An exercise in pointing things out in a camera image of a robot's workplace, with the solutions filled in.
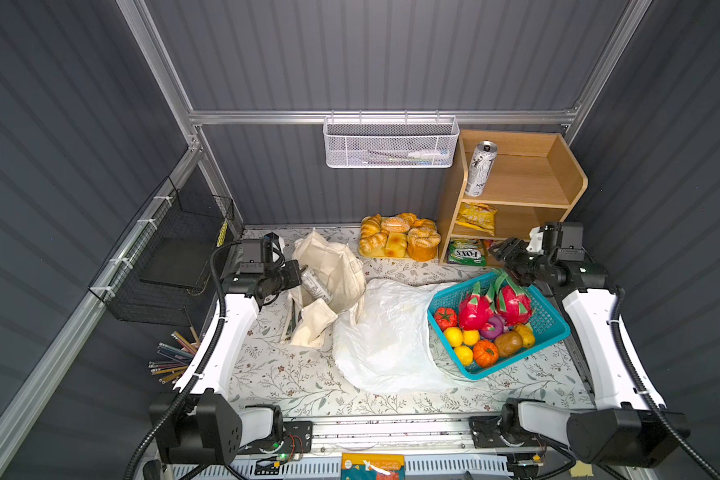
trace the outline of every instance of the orange pumpkin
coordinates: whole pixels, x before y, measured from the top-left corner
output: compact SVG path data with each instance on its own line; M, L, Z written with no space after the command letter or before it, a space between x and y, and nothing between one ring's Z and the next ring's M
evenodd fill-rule
M480 340L472 347L472 357L480 367L490 367L499 360L499 349L490 340Z

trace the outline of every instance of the bundle of pencils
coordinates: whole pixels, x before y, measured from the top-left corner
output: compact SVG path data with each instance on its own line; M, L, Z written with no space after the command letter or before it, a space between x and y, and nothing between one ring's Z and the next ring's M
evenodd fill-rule
M163 360L154 360L150 362L150 372L152 375L166 375L160 379L160 383L176 383L184 374L187 367L190 366L192 359L197 354L200 347L200 339L197 337L194 329L192 335L195 342L190 343L180 333L173 332L171 336L179 344L180 348L160 342L157 344L157 353L163 357Z

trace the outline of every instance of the teal plastic basket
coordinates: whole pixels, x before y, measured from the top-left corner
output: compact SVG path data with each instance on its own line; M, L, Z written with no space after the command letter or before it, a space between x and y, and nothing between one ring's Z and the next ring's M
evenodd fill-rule
M472 293L474 284L480 282L480 294L484 295L488 291L489 285L496 280L496 277L500 273L498 270L489 272L488 274L479 276L478 278L469 280L467 282L459 283L450 288L437 292L429 304L427 311L427 318L429 323L432 325L434 332L438 334L440 341L445 346L445 350L451 356L459 371L470 380L483 379L489 376L491 373L501 370L508 365L511 365L519 360L524 359L527 356L533 355L539 350L545 349L553 343L559 342L570 335L570 328L560 313L552 306L544 295L539 292L535 286L529 286L526 288L528 296L530 297L530 307L533 309L533 315L528 320L528 323L534 329L534 336L536 336L536 345L529 349L521 349L514 355L506 359L499 359L498 362L492 366L484 369L481 368L477 363L472 362L471 365L463 366L461 361L456 357L456 353L448 341L445 339L438 323L434 321L434 312L444 306L446 308L452 308L458 313L458 306L464 298Z

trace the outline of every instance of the leaf pattern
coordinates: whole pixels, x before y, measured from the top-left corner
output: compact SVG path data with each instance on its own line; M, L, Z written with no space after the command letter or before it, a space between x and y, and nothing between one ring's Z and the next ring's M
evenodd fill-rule
M272 230L247 230L245 238L258 238ZM274 230L286 242L286 256L294 241L312 229ZM318 229L328 241L348 244L357 253L359 228ZM366 280L391 278L409 285L459 282L483 274L486 269L440 266L412 260L366 259ZM591 408L592 402L579 379L570 354L558 342L475 382L448 393L402 393L379 396L361 390L346 380L332 357L332 328L320 350L281 345L288 315L286 295L259 313L251 335L240 349L232 370L230 398L235 408L256 403L277 404L285 416L355 416L440 412L496 412L509 396L543 399L565 408ZM435 363L447 372L458 369L433 331L429 345Z

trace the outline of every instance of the white plastic bag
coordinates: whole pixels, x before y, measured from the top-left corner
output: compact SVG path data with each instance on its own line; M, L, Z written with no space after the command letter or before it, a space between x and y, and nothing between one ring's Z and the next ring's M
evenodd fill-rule
M429 349L427 308L435 293L451 285L368 282L356 324L353 312L339 315L333 324L333 359L344 377L379 395L471 386L471 381L440 370Z
M352 310L357 314L362 309L362 294L365 292L365 275L362 263L346 244L328 242L312 229L304 238L296 241L292 258L300 266L309 266L321 282L333 294L333 300L326 305L306 308L315 300L300 286L288 291L288 304L296 302L296 313L302 312L302 320L293 331L290 345L320 348L325 342L324 329L334 321L336 315Z

